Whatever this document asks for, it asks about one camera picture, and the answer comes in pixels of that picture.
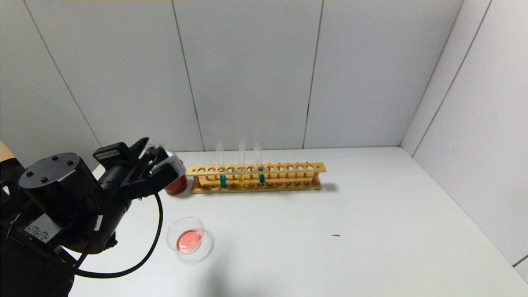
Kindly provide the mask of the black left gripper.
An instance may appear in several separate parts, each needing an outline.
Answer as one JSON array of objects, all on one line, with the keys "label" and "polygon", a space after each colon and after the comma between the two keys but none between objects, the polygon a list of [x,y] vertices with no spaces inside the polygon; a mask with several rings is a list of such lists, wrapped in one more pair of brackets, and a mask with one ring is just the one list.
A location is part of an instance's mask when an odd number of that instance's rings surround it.
[{"label": "black left gripper", "polygon": [[104,168],[104,173],[98,179],[98,184],[109,197],[120,200],[134,199],[131,193],[122,187],[122,184],[138,162],[139,156],[148,141],[149,137],[143,137],[130,147],[123,142],[118,142],[101,147],[94,152],[94,158]]}]

